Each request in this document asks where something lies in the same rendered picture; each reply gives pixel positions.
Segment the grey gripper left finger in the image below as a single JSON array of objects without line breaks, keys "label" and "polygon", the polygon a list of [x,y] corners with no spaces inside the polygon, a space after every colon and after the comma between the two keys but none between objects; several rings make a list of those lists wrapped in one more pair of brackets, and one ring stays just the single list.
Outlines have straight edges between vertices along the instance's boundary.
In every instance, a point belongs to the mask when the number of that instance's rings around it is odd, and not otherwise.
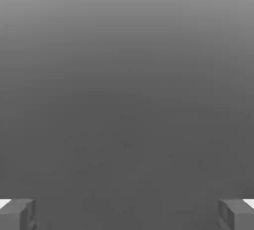
[{"label": "grey gripper left finger", "polygon": [[0,199],[0,230],[37,230],[36,200]]}]

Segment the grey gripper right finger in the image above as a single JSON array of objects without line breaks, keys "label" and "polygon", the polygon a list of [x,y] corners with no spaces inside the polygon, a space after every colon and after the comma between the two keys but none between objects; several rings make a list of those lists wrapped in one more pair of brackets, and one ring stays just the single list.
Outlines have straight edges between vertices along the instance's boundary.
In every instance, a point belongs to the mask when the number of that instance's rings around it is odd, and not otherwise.
[{"label": "grey gripper right finger", "polygon": [[254,199],[220,199],[219,230],[254,230]]}]

